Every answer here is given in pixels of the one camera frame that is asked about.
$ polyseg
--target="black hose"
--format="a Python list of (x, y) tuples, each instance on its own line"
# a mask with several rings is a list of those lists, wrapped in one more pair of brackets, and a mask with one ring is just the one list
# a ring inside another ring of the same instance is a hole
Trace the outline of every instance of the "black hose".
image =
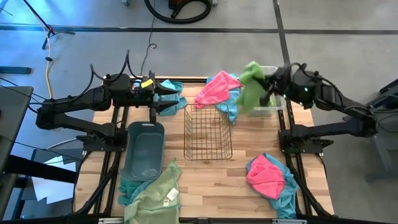
[[(200, 14), (199, 16), (195, 16), (192, 18), (188, 19), (176, 19), (175, 17), (179, 14), (180, 10), (182, 7), (184, 7), (186, 4), (193, 2), (193, 1), (200, 1), (206, 5), (206, 10)], [(148, 10), (152, 15), (154, 15), (156, 18), (160, 19), (161, 21), (170, 23), (170, 24), (189, 24), (193, 22), (198, 22), (202, 19), (204, 19), (211, 11), (211, 2), (209, 0), (183, 0), (180, 2), (180, 4), (177, 5), (177, 7), (174, 9), (171, 18), (165, 17), (160, 15), (150, 4), (149, 0), (144, 0), (145, 5), (147, 6)]]

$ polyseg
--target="wire basket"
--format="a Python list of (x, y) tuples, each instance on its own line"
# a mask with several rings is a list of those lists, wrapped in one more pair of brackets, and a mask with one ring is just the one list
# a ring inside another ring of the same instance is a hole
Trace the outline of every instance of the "wire basket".
[[(228, 105), (187, 105), (184, 110), (184, 157), (186, 160), (230, 159), (231, 127)], [(226, 109), (221, 112), (216, 106)]]

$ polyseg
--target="pink cloth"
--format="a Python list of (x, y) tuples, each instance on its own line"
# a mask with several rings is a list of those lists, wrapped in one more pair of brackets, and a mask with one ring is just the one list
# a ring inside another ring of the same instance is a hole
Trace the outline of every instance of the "pink cloth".
[(202, 108), (198, 104), (221, 103), (229, 98), (229, 90), (240, 87), (239, 81), (224, 71), (220, 71), (212, 81), (197, 94), (195, 107)]
[(278, 199), (285, 187), (282, 171), (262, 154), (251, 163), (246, 181), (254, 190), (271, 199)]

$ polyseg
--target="towel tag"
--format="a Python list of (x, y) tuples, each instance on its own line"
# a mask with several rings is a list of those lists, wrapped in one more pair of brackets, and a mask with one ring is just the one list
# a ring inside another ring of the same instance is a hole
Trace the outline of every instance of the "towel tag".
[(168, 198), (165, 198), (163, 200), (163, 207), (169, 206), (169, 202), (170, 202), (170, 200)]
[(150, 84), (152, 84), (154, 81), (152, 81), (151, 79), (141, 83), (141, 87), (145, 88), (147, 86), (149, 86)]
[(170, 200), (174, 200), (176, 198), (176, 196), (178, 195), (178, 190), (173, 188), (170, 190), (170, 192), (167, 194), (167, 198)]

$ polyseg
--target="wooden table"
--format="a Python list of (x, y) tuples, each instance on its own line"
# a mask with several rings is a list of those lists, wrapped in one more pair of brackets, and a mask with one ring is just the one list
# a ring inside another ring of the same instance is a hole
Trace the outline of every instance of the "wooden table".
[[(188, 103), (193, 103), (195, 95), (204, 87), (199, 83), (184, 83), (182, 96)], [(294, 117), (297, 124), (313, 126), (310, 110), (293, 104)], [(94, 122), (108, 123), (111, 121), (113, 109), (96, 112)], [(280, 129), (277, 113), (266, 118), (254, 118), (239, 115), (236, 124), (231, 126), (233, 157), (223, 161), (187, 161), (183, 156), (184, 128), (183, 110), (175, 116), (157, 117), (166, 133), (164, 166), (172, 159), (183, 170), (178, 180), (180, 191), (180, 217), (228, 217), (228, 218), (275, 218), (276, 212), (268, 200), (255, 193), (246, 183), (246, 164), (266, 152), (285, 163), (279, 149), (277, 132)], [(127, 124), (134, 121), (148, 121), (148, 109), (130, 108)], [(75, 210), (87, 201), (97, 187), (103, 152), (93, 152), (82, 165), (76, 185)], [(126, 152), (123, 153), (119, 169), (124, 167)], [(319, 158), (313, 154), (303, 154), (303, 165), (308, 188), (325, 210), (333, 213), (328, 184)], [(124, 205), (118, 204), (119, 176), (114, 195), (112, 216), (122, 217)], [(104, 190), (103, 211), (108, 195), (108, 186)], [(298, 191), (300, 208), (304, 211), (301, 191)]]

